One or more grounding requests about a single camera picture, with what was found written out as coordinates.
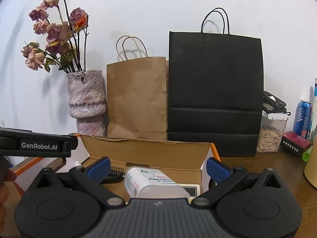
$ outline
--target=nut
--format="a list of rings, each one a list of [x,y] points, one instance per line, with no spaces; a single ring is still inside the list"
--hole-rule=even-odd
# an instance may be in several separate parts
[[[263,126],[260,130],[257,152],[276,152],[282,140],[282,132],[272,126]]]

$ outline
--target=container lid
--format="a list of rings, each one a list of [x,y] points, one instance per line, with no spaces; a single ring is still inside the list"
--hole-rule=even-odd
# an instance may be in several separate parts
[[[267,113],[286,113],[286,103],[271,93],[263,92],[263,110]]]
[[[262,111],[262,116],[266,116],[269,120],[286,121],[288,119],[288,115],[285,113],[266,113]]]

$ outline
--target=red box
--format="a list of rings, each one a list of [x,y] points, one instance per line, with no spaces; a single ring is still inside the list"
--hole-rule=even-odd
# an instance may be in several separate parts
[[[302,157],[303,153],[312,144],[313,143],[311,141],[302,138],[300,135],[297,135],[292,131],[284,133],[281,141],[281,146],[283,148],[286,148],[298,157]]]

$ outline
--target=pink textured vase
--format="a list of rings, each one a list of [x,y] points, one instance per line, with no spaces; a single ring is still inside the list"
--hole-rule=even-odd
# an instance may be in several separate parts
[[[67,74],[69,114],[77,120],[77,132],[104,136],[102,115],[106,112],[106,95],[100,70]]]

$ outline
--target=dried leaf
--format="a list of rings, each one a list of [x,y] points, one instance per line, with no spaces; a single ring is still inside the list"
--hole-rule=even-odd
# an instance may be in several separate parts
[[[48,64],[48,62],[47,62],[47,60],[46,60],[46,62],[45,62],[44,69],[45,69],[45,71],[47,71],[48,73],[51,71],[51,68],[50,68],[50,66],[49,66],[49,64]]]
[[[28,45],[32,46],[33,48],[39,48],[40,47],[40,44],[36,43],[36,42],[30,42]]]
[[[63,67],[59,67],[58,68],[59,71],[63,71],[63,70],[66,70],[66,69],[67,69],[67,66],[63,66]]]
[[[64,56],[61,56],[61,65],[64,67],[66,67],[67,68],[67,61],[66,61],[66,59],[65,59],[65,57]]]
[[[49,46],[53,47],[53,46],[56,46],[58,44],[59,44],[59,41],[54,41],[54,42],[49,43]]]
[[[56,65],[56,62],[51,58],[46,58],[46,64],[47,65]]]
[[[58,60],[56,55],[51,55],[55,60]]]

